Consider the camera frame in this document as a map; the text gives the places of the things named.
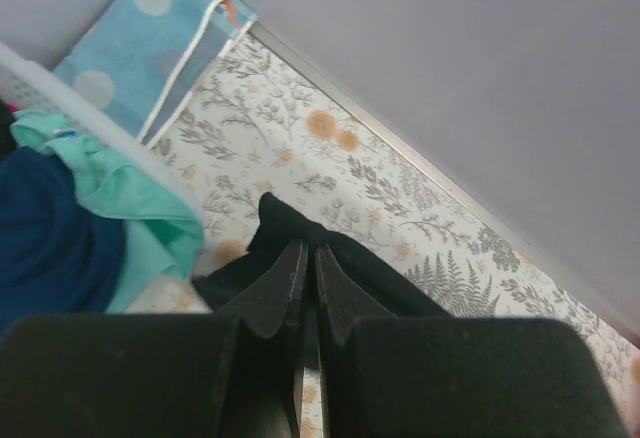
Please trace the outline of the black t-shirt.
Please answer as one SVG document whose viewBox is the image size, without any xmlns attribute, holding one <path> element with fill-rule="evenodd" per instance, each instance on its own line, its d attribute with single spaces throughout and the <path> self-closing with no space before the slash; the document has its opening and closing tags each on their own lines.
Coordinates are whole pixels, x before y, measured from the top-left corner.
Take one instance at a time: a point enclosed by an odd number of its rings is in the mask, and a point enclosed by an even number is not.
<svg viewBox="0 0 640 438">
<path fill-rule="evenodd" d="M 225 328 L 209 338 L 223 345 L 225 370 L 423 378 L 427 322 L 449 315 L 366 247 L 271 193 L 247 251 L 194 285 Z"/>
</svg>

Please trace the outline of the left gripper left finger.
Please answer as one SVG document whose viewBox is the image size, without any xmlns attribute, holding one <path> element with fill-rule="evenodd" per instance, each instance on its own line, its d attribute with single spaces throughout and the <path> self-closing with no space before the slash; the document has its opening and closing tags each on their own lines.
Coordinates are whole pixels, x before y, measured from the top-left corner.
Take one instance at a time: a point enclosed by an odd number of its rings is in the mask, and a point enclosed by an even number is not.
<svg viewBox="0 0 640 438">
<path fill-rule="evenodd" d="M 210 314 L 42 315 L 1 340 L 5 437 L 295 437 L 305 277 L 294 241 Z"/>
</svg>

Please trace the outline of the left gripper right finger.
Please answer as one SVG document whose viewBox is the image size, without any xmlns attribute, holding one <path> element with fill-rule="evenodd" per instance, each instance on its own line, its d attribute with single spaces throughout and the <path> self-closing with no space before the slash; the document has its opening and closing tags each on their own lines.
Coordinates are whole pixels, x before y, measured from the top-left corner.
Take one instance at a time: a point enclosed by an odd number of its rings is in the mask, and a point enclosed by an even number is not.
<svg viewBox="0 0 640 438">
<path fill-rule="evenodd" d="M 568 325 L 445 318 L 422 338 L 420 378 L 321 371 L 329 437 L 623 437 L 595 360 Z"/>
</svg>

